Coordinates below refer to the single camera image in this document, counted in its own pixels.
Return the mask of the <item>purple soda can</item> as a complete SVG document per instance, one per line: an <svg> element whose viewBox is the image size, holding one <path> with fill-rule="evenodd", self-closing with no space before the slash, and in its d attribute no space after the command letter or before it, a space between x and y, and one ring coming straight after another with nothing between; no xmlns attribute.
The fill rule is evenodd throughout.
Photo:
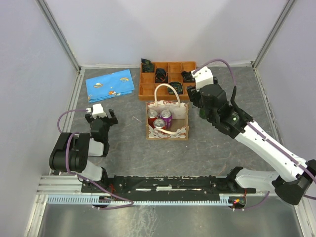
<svg viewBox="0 0 316 237"><path fill-rule="evenodd" d="M172 125L172 112L169 109L161 111L159 117L165 121L166 128L170 128Z"/></svg>

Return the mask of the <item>green glass bottle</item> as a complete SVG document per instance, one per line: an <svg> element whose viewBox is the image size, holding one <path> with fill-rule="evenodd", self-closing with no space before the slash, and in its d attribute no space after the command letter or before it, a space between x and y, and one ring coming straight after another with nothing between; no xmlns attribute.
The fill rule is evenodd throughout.
<svg viewBox="0 0 316 237"><path fill-rule="evenodd" d="M205 110L204 108L200 108L199 117L202 118L202 119L207 119L207 117L208 117L208 110Z"/></svg>

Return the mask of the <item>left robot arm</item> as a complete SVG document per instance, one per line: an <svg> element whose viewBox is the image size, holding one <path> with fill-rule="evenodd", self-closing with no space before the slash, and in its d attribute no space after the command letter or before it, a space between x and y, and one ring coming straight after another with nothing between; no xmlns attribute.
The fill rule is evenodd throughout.
<svg viewBox="0 0 316 237"><path fill-rule="evenodd" d="M93 164L89 157L106 157L109 152L109 130L118 124L114 110L109 109L109 115L101 110L85 114L89 123L89 133L79 133L71 136L62 132L49 158L49 166L58 172L78 174L85 180L92 181L92 187L100 193L109 188L108 175L105 168Z"/></svg>

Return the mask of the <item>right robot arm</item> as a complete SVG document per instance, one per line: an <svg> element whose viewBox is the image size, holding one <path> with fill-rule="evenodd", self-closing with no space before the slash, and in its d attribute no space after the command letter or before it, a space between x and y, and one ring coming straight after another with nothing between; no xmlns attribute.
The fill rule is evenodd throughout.
<svg viewBox="0 0 316 237"><path fill-rule="evenodd" d="M316 161L295 155L277 142L235 102L237 89L230 100L218 84L208 84L201 89L188 86L187 93L194 106L205 111L206 119L218 131L244 144L275 172L251 172L241 169L229 178L227 189L238 193L252 184L263 185L264 190L273 189L279 198L291 205L298 205L307 190L316 181Z"/></svg>

